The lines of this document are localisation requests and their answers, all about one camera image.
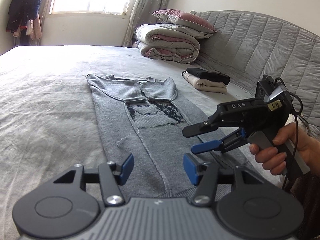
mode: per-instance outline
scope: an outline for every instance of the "gray quilted headboard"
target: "gray quilted headboard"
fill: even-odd
[[[200,41],[196,63],[229,75],[232,82],[255,93],[262,75],[281,77],[303,101],[309,134],[320,135],[320,37],[268,15],[242,11],[194,14],[218,31]],[[294,100],[296,109],[299,105]]]

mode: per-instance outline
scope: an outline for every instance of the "handwritten label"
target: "handwritten label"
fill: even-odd
[[[279,99],[274,101],[274,102],[272,102],[272,103],[270,103],[270,104],[268,104],[268,107],[269,107],[269,109],[271,111],[274,111],[274,110],[280,108],[281,106],[282,106],[282,104],[281,104]]]

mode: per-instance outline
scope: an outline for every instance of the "gray sweater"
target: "gray sweater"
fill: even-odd
[[[185,126],[202,122],[207,116],[178,93],[172,78],[165,81],[120,79],[113,75],[87,75],[92,90],[101,140],[108,160],[119,161],[134,155],[134,169],[121,191],[125,198],[190,198],[194,186],[183,169],[183,155],[194,144],[221,139],[219,129],[194,138],[185,138]],[[227,154],[207,152],[197,155],[202,162],[218,162],[222,167],[246,165],[253,169],[240,150]],[[229,191],[218,187],[217,196]]]

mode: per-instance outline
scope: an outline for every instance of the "pillow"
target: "pillow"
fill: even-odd
[[[160,10],[153,13],[161,23],[173,23],[183,25],[199,32],[215,33],[216,30],[206,20],[191,13],[176,9]]]

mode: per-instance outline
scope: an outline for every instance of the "folded comforter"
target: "folded comforter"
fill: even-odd
[[[148,24],[141,25],[136,33],[145,57],[179,63],[191,63],[198,57],[200,44],[186,33]]]

